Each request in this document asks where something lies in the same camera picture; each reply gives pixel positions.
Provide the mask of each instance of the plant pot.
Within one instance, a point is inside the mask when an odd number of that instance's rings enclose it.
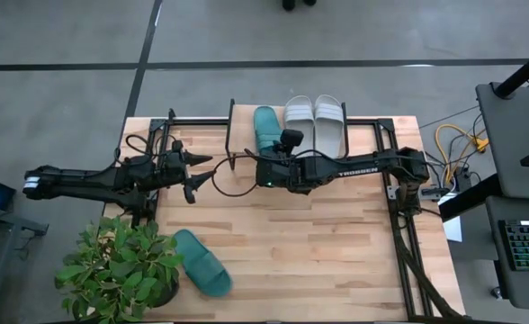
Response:
[[[152,307],[153,308],[161,307],[167,304],[168,302],[170,302],[176,296],[176,293],[178,293],[178,287],[179,287],[178,282],[171,280],[170,288],[165,287],[160,292],[160,297],[158,298],[158,301],[155,302],[155,304],[153,304]]]

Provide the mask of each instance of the black floor stripe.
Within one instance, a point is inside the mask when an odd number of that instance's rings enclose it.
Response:
[[[405,66],[476,67],[523,65],[529,58],[471,59],[362,59],[362,60],[275,60],[220,62],[148,63],[148,70],[194,70],[232,68],[386,68]]]
[[[138,63],[0,64],[0,71],[131,70]]]
[[[130,89],[129,103],[127,103],[127,110],[124,113],[124,119],[135,115],[137,110],[137,102],[139,101],[140,88],[142,87],[142,80],[145,77],[145,71],[147,69],[148,56],[150,49],[153,45],[153,39],[155,38],[155,30],[157,29],[157,19],[160,14],[160,8],[163,5],[163,0],[155,0],[153,4],[153,11],[150,13],[148,20],[147,36],[145,42],[142,45],[142,51],[140,52],[139,67],[135,74],[135,79],[132,82],[132,88]]]

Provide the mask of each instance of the metal bracket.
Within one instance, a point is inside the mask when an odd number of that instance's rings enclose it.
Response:
[[[398,185],[387,185],[387,195],[389,199],[397,199],[397,191],[399,189]],[[438,192],[440,188],[436,184],[433,184],[427,188],[420,187],[418,188],[418,200],[419,201],[438,201],[441,199],[442,195]]]

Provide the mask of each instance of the keyboard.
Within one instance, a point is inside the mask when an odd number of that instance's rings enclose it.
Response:
[[[529,271],[529,220],[501,220],[508,261],[514,271]]]

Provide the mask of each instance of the white slide sandal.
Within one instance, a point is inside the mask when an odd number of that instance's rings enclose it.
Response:
[[[330,95],[320,95],[315,102],[315,149],[338,158],[344,122],[340,102]]]
[[[296,155],[307,149],[313,149],[315,118],[312,114],[312,102],[306,95],[297,95],[284,107],[284,128],[286,130],[302,131],[302,143],[292,150]],[[300,157],[312,156],[304,153]]]

